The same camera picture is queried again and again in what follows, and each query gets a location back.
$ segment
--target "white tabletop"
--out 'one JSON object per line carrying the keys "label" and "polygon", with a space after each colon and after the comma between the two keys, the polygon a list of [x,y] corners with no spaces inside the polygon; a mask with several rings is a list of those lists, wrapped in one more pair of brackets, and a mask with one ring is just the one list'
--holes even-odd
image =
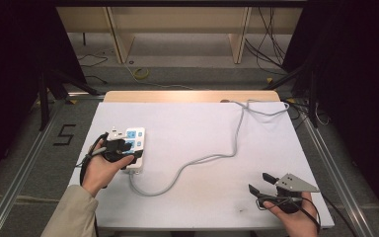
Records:
{"label": "white tabletop", "polygon": [[[273,113],[281,102],[254,103],[253,109]],[[78,162],[100,134],[145,127],[144,165],[134,175],[146,192],[167,187],[179,168],[210,154],[230,154],[241,107],[233,103],[100,103]],[[267,210],[258,210],[248,184],[275,195],[262,173],[287,173],[317,186],[287,113],[265,117],[245,112],[237,140],[238,153],[184,169],[165,194],[144,197],[132,190],[128,175],[118,172],[99,192],[98,224],[117,230],[242,230],[282,228]],[[75,169],[70,184],[79,183]],[[320,194],[313,194],[322,227],[334,226]]]}

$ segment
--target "hand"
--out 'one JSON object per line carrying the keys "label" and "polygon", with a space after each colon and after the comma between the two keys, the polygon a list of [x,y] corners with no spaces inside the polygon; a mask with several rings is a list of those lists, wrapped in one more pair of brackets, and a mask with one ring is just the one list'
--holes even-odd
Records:
{"label": "hand", "polygon": [[[101,148],[103,140],[100,140],[94,150]],[[111,163],[104,159],[102,155],[97,155],[91,159],[82,182],[82,188],[95,197],[100,189],[107,186],[113,179],[116,172],[128,165],[134,156],[126,156],[116,162]]]}
{"label": "hand", "polygon": [[[312,200],[310,193],[302,193],[301,196],[308,200]],[[275,206],[269,201],[264,201],[264,207],[278,217],[285,226],[285,229],[290,237],[315,237],[318,236],[318,231],[315,223],[307,217],[303,212],[297,211],[292,214],[287,214],[278,206]],[[314,218],[317,212],[313,204],[307,200],[303,200],[302,207],[309,212]]]}

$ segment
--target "beige sleeve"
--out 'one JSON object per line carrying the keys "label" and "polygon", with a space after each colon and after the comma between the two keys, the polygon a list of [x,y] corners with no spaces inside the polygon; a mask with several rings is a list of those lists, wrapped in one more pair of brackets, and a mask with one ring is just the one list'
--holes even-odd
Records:
{"label": "beige sleeve", "polygon": [[96,236],[97,206],[98,201],[82,187],[68,187],[41,236]]}

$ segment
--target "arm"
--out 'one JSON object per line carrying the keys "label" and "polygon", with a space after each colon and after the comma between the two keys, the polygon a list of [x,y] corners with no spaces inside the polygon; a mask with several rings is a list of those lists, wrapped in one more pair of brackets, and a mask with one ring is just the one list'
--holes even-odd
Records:
{"label": "arm", "polygon": [[[303,198],[312,200],[310,193],[302,193]],[[278,206],[273,203],[264,201],[264,207],[278,217],[290,237],[316,237],[318,231],[315,223],[307,217],[303,212],[297,211],[292,214],[287,214],[282,211]],[[309,212],[314,218],[317,216],[317,212],[313,204],[307,200],[303,200],[302,207]]]}
{"label": "arm", "polygon": [[94,221],[98,191],[107,186],[115,173],[133,160],[126,156],[110,163],[103,156],[91,159],[80,186],[70,186],[61,198],[41,236],[95,236]]}

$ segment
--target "desk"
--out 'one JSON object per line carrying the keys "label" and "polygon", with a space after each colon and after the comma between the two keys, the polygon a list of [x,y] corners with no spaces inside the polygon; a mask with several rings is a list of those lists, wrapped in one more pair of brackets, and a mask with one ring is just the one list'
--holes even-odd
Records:
{"label": "desk", "polygon": [[[140,124],[146,128],[145,160],[142,172],[134,180],[147,192],[159,191],[187,161],[231,152],[232,132],[241,109],[233,103],[217,103],[223,99],[270,100],[252,104],[261,111],[284,108],[273,91],[109,92],[97,109],[78,161],[103,132],[101,129],[115,122],[124,127]],[[169,138],[172,129],[184,135]],[[187,167],[173,188],[157,197],[136,194],[128,175],[118,172],[97,196],[100,227],[139,231],[282,228],[272,214],[258,210],[248,184],[274,194],[275,187],[261,178],[262,172],[268,172],[277,177],[298,174],[316,185],[288,114],[265,118],[246,113],[238,146],[238,154],[232,158]],[[78,175],[79,169],[75,169],[70,184],[78,183]],[[313,194],[313,200],[322,226],[334,226],[321,195]]]}

